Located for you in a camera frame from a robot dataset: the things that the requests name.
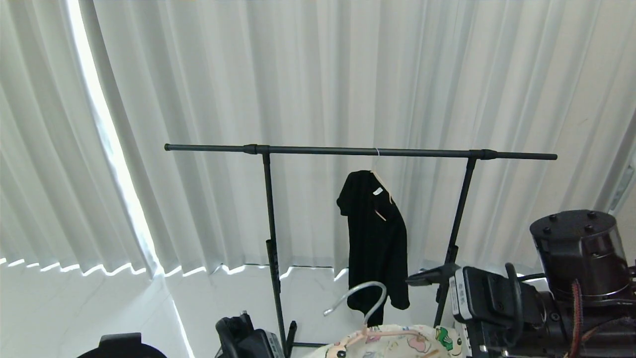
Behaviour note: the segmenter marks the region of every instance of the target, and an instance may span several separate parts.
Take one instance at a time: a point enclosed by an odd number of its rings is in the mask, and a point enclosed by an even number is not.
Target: white floor
[[[233,275],[178,273],[151,282],[128,271],[82,276],[3,264],[0,288],[1,357],[75,358],[95,348],[103,334],[125,332],[141,332],[143,342],[168,358],[212,357],[219,347],[214,324],[243,310],[256,327],[279,333],[267,267],[246,266]],[[345,304],[322,316],[346,289],[346,274],[334,282],[331,269],[294,268],[282,279],[286,329],[296,320],[296,340],[318,343],[355,331],[363,315]],[[385,323],[432,324],[434,296],[431,287],[411,288],[411,307],[401,311],[387,304]],[[293,355],[307,352],[295,348]]]

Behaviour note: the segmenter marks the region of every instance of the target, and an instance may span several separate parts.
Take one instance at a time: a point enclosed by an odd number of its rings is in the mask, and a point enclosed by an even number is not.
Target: cream colored garment
[[[402,334],[388,337],[367,337],[366,341],[358,341],[346,349],[346,358],[454,358],[465,356],[462,352],[461,338],[452,328],[429,326],[398,326],[387,324],[369,328],[369,331],[389,332],[413,330],[422,333],[418,336]],[[338,358],[342,357],[341,342],[347,342],[360,331],[344,337],[339,342],[326,345],[305,356],[305,358]]]

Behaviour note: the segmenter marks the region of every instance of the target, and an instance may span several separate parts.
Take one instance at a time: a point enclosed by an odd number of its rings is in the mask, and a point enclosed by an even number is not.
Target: black object
[[[360,170],[347,176],[336,202],[349,225],[349,288],[369,281],[382,282],[391,305],[407,309],[406,225],[389,192],[375,174]],[[366,315],[380,299],[381,291],[379,287],[360,290],[347,298],[347,304]],[[367,326],[379,326],[383,320],[384,304],[369,317]]]
[[[563,356],[572,344],[575,280],[583,301],[584,346],[579,355],[633,357],[636,266],[627,266],[614,217],[588,210],[564,211],[535,221],[530,232],[551,293],[520,282],[508,264],[507,278],[470,267],[452,275],[445,272],[453,315],[467,326],[473,357]],[[515,293],[517,285],[521,300]]]
[[[141,333],[102,336],[97,348],[78,358],[166,358],[158,349],[141,343]]]
[[[282,316],[282,308],[280,306],[280,276],[277,260],[276,247],[276,228],[274,220],[273,196],[272,196],[272,174],[270,170],[270,154],[329,154],[329,155],[385,155],[393,157],[446,157],[446,158],[467,158],[466,173],[464,175],[464,183],[457,204],[457,212],[453,221],[453,229],[451,231],[448,249],[446,251],[445,263],[455,262],[459,247],[456,245],[457,235],[459,233],[459,224],[461,222],[468,187],[473,176],[473,170],[478,159],[537,159],[544,161],[555,161],[556,154],[542,153],[518,153],[518,152],[496,152],[495,150],[428,150],[428,149],[390,149],[390,148],[342,148],[342,147],[276,147],[270,145],[178,145],[168,144],[163,146],[166,151],[184,150],[194,152],[243,152],[247,154],[261,154],[263,156],[263,166],[265,167],[265,190],[267,195],[267,213],[270,224],[270,243],[267,245],[268,258],[270,260],[270,272],[272,276],[272,288],[274,291],[274,301],[276,302],[276,316],[278,318],[280,339],[286,356],[291,355],[292,347],[321,347],[322,343],[300,343],[294,341],[297,324],[292,321],[289,325],[289,336],[285,338],[284,320]],[[435,316],[434,325],[437,326],[441,322],[441,316],[446,304],[446,295],[448,294],[448,284],[442,283],[438,289],[437,302],[438,309]]]
[[[247,312],[216,322],[221,349],[214,358],[283,358],[285,353],[274,333],[254,329]]]

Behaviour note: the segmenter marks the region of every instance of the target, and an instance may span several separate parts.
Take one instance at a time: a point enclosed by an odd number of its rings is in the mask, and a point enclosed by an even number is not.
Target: shirt sleeve
[[[340,208],[340,215],[346,217],[351,215],[353,212],[353,173],[349,173],[347,176],[347,180],[345,180],[345,185],[342,187],[340,191],[340,196],[336,200],[336,204]]]
[[[385,282],[391,298],[391,306],[399,309],[407,309],[411,303],[408,300],[408,263],[406,260],[406,231],[394,238],[393,244],[387,252],[387,264],[385,267]]]

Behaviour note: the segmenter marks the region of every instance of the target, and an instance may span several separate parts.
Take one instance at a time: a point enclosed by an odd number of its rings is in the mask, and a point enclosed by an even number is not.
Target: curtain fold
[[[147,267],[111,171],[62,2],[0,4],[0,257]]]
[[[166,271],[266,263],[269,232],[259,156],[164,143],[556,152],[556,162],[479,162],[460,228],[461,264],[531,271],[529,224],[604,201],[636,108],[633,2],[81,7]],[[347,173],[373,161],[272,155],[282,271],[347,265],[335,199]],[[465,166],[377,161],[407,224],[411,270],[443,260]]]

